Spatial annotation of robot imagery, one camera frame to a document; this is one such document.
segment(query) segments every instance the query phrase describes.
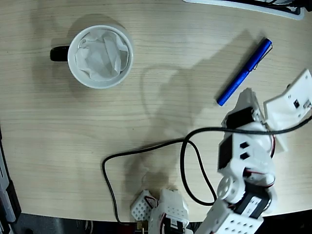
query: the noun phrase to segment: blue pen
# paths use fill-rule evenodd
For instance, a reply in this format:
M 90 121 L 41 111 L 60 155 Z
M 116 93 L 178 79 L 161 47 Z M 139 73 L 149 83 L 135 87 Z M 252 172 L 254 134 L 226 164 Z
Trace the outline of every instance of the blue pen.
M 248 74 L 258 65 L 258 63 L 265 56 L 269 47 L 272 45 L 272 42 L 265 38 L 254 54 L 247 61 L 243 69 L 237 74 L 232 83 L 226 88 L 226 90 L 221 94 L 221 96 L 217 99 L 217 103 L 220 106 L 223 106 L 224 103 L 230 98 L 230 96 L 235 92 L 235 90 L 239 87 L 239 85 L 244 81 L 244 79 L 248 76 Z

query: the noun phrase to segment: black mug handle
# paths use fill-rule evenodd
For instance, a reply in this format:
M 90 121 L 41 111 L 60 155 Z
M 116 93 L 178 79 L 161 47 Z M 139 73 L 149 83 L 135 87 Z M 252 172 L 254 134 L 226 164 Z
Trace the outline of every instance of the black mug handle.
M 54 47 L 50 51 L 50 60 L 54 62 L 67 62 L 69 46 L 58 46 Z

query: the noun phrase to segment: wood grain surface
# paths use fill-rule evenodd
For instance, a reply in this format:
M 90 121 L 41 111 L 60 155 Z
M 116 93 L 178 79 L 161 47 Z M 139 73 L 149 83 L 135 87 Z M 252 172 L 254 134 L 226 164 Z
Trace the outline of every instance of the wood grain surface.
M 49 60 L 82 29 L 117 23 L 132 35 L 135 62 L 120 85 L 81 85 L 66 63 Z M 0 124 L 3 146 L 24 213 L 115 220 L 101 162 L 111 154 L 219 126 L 239 92 L 260 103 L 312 69 L 312 14 L 302 21 L 181 0 L 2 0 L 0 2 Z M 263 37 L 273 50 L 224 107 L 215 97 Z M 312 125 L 288 134 L 290 151 L 274 157 L 278 208 L 312 208 Z M 194 137 L 215 189 L 222 133 Z M 201 221 L 208 207 L 186 194 L 178 169 L 180 145 L 107 164 L 120 219 L 143 189 L 178 188 Z M 187 180 L 211 201 L 193 150 Z

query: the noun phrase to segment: pen clip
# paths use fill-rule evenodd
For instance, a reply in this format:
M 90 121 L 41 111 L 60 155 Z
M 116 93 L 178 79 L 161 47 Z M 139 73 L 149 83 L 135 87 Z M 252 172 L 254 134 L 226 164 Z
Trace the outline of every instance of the pen clip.
M 273 49 L 273 45 L 271 44 L 270 49 L 262 56 L 262 58 L 259 60 L 259 62 L 256 64 L 256 66 L 253 68 L 254 70 L 257 69 L 258 64 L 264 59 L 264 57 Z

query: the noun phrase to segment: red wire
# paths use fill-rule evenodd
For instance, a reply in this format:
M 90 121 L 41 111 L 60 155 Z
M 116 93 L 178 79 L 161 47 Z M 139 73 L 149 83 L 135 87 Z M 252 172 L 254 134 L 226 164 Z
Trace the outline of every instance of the red wire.
M 162 214 L 161 220 L 160 220 L 160 228 L 159 228 L 159 234 L 162 234 L 162 226 L 164 224 L 164 219 L 166 217 L 166 213 Z
M 273 184 L 270 184 L 270 185 L 268 185 L 268 186 L 264 186 L 264 188 L 268 189 L 268 188 L 272 187 L 273 185 L 274 185 L 274 183 L 273 183 Z
M 152 197 L 152 196 L 145 196 L 144 199 L 145 199 L 145 201 L 147 202 L 147 204 L 148 204 L 151 208 L 154 208 L 154 206 L 152 206 L 151 203 L 150 203 L 147 199 L 152 199 L 152 200 L 154 200 L 154 201 L 157 203 L 156 207 L 158 206 L 158 200 L 157 200 L 156 198 L 154 198 L 154 197 Z
M 255 174 L 260 174 L 260 175 L 264 175 L 264 174 L 265 174 L 265 173 L 261 173 L 261 172 L 250 171 L 250 170 L 248 170 L 248 169 L 246 169 L 246 172 L 255 173 Z

